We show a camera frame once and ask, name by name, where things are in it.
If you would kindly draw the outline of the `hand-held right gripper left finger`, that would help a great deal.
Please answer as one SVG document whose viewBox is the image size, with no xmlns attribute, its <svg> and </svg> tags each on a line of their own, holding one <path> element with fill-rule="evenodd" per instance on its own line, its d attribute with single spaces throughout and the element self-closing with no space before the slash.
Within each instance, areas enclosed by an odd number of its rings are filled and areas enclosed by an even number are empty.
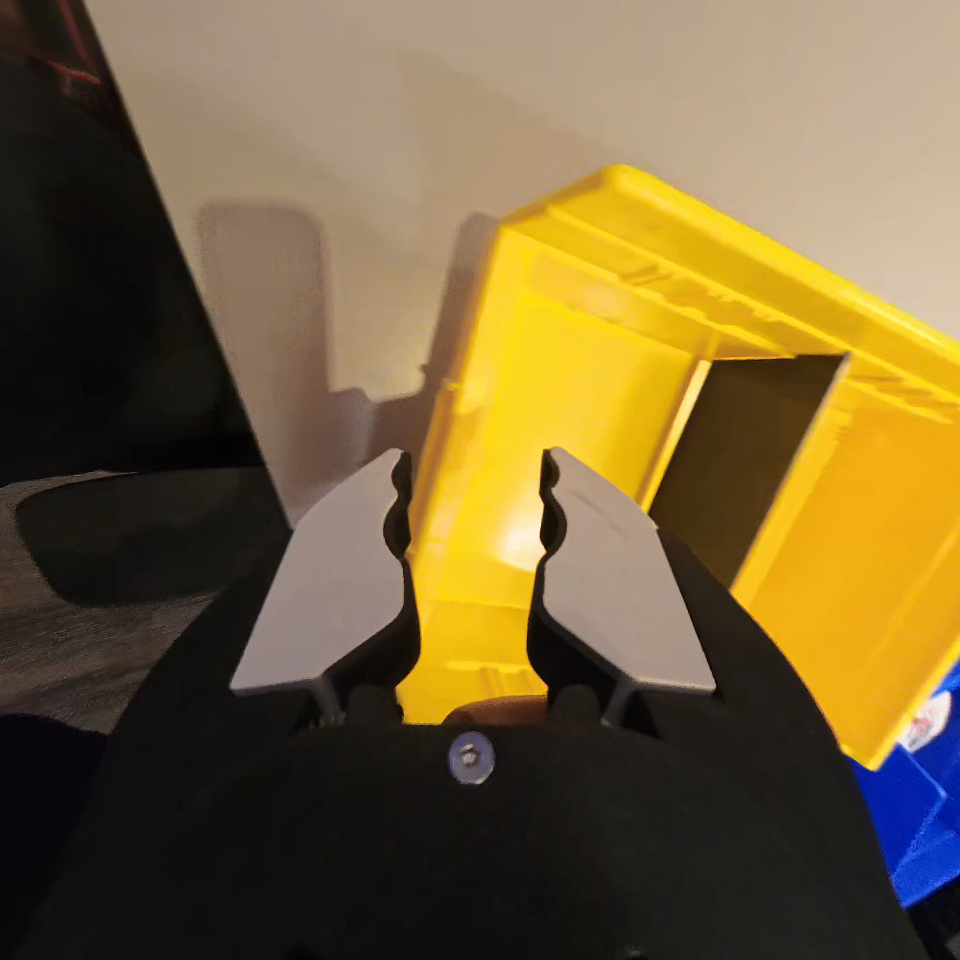
<svg viewBox="0 0 960 960">
<path fill-rule="evenodd" d="M 301 517 L 229 683 L 239 697 L 304 691 L 326 721 L 373 688 L 398 709 L 422 651 L 406 552 L 413 463 L 393 448 Z"/>
</svg>

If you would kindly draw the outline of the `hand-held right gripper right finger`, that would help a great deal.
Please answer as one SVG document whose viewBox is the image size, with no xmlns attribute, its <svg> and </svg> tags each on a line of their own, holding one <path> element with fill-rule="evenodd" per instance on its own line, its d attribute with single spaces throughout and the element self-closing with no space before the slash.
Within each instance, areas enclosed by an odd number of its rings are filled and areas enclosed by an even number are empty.
<svg viewBox="0 0 960 960">
<path fill-rule="evenodd" d="M 647 693 L 718 690 L 657 524 L 568 450 L 544 450 L 527 654 L 552 714 L 621 727 Z"/>
</svg>

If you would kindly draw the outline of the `yellow plastic bin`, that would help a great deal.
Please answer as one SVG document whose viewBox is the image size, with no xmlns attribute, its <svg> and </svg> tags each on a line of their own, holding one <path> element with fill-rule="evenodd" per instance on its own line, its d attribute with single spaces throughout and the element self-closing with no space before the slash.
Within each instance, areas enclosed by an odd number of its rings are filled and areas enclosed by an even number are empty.
<svg viewBox="0 0 960 960">
<path fill-rule="evenodd" d="M 846 355 L 731 589 L 871 771 L 958 662 L 958 341 L 627 166 L 498 227 L 411 506 L 414 724 L 542 693 L 560 447 L 649 511 L 711 367 Z"/>
</svg>

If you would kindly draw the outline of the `black bin divider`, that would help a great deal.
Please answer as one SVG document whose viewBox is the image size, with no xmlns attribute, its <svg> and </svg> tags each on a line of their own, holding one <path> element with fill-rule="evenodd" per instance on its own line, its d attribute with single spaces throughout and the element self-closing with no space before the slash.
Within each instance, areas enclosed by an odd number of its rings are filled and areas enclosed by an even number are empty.
<svg viewBox="0 0 960 960">
<path fill-rule="evenodd" d="M 725 588 L 744 568 L 846 361 L 801 355 L 711 366 L 649 515 Z"/>
</svg>

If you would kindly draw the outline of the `blue plastic bin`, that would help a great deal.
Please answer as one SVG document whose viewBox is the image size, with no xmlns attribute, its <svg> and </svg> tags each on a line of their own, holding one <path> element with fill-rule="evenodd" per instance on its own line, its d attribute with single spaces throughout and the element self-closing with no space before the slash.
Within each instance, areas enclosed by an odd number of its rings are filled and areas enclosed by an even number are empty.
<svg viewBox="0 0 960 960">
<path fill-rule="evenodd" d="M 881 766 L 850 762 L 900 904 L 959 875 L 959 665 L 922 705 Z"/>
</svg>

